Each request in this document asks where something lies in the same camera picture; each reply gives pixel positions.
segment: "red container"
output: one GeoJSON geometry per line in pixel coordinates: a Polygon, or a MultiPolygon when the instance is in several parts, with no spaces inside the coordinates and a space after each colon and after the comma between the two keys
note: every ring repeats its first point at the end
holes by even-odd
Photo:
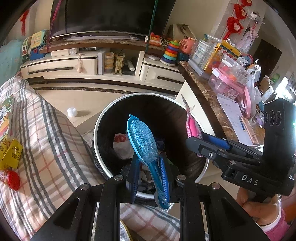
{"type": "Polygon", "coordinates": [[[0,171],[0,180],[15,191],[20,188],[20,177],[12,170],[0,171]]]}

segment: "book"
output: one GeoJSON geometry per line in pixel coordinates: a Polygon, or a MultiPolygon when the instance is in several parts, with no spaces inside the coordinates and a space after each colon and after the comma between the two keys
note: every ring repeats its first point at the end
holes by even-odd
{"type": "Polygon", "coordinates": [[[13,112],[16,108],[15,98],[11,95],[1,105],[0,108],[0,141],[8,135],[9,139],[14,137],[13,112]]]}

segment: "plastic bag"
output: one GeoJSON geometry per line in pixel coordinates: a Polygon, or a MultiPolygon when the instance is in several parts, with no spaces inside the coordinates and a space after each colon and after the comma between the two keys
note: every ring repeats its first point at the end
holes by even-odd
{"type": "Polygon", "coordinates": [[[251,47],[252,42],[255,38],[259,37],[258,33],[255,31],[255,29],[250,28],[250,31],[248,31],[241,39],[241,41],[237,44],[236,48],[244,53],[247,53],[251,47]]]}
{"type": "Polygon", "coordinates": [[[259,89],[254,87],[256,70],[248,69],[247,71],[252,76],[252,78],[248,81],[246,87],[248,88],[251,99],[251,117],[253,117],[256,114],[256,105],[262,100],[262,97],[259,89]]]}
{"type": "Polygon", "coordinates": [[[126,134],[115,134],[113,149],[121,160],[132,158],[135,152],[126,134]]]}

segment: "blue brush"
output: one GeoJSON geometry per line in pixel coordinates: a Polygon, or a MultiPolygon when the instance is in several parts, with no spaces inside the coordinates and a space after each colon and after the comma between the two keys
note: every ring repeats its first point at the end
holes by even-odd
{"type": "Polygon", "coordinates": [[[139,160],[148,166],[151,177],[155,184],[156,192],[154,199],[160,208],[168,209],[169,193],[168,193],[168,180],[163,164],[162,168],[158,166],[159,154],[157,146],[149,127],[137,117],[129,115],[130,118],[127,122],[127,133],[131,145],[136,152],[139,160]]]}

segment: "yellow package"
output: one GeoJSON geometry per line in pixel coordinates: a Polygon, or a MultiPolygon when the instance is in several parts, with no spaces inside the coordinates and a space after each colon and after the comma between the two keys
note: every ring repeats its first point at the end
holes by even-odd
{"type": "Polygon", "coordinates": [[[0,170],[5,170],[8,167],[16,169],[22,149],[22,145],[16,139],[9,141],[5,136],[0,143],[0,170]]]}

